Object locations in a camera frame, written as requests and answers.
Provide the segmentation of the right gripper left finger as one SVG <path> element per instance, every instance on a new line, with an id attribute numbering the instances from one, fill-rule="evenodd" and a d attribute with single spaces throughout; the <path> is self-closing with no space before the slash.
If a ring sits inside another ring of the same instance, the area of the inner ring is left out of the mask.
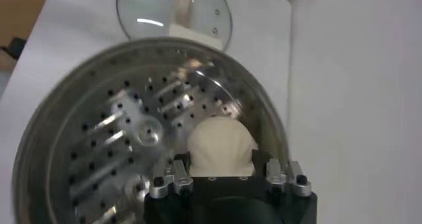
<path id="1" fill-rule="evenodd" d="M 152 181 L 149 195 L 153 199 L 162 199 L 170 190 L 178 195 L 189 195 L 193 191 L 193 178 L 190 175 L 191 155 L 189 152 L 176 154 L 173 158 L 159 160 L 152 169 Z"/>

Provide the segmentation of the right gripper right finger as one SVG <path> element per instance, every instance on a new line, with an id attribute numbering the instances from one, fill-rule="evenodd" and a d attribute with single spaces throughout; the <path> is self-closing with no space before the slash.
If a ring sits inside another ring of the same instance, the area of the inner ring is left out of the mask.
<path id="1" fill-rule="evenodd" d="M 290 191 L 304 198 L 312 194 L 312 184 L 298 161 L 281 161 L 266 151 L 253 150 L 252 162 L 255 168 L 253 175 L 263 177 L 270 190 Z"/>

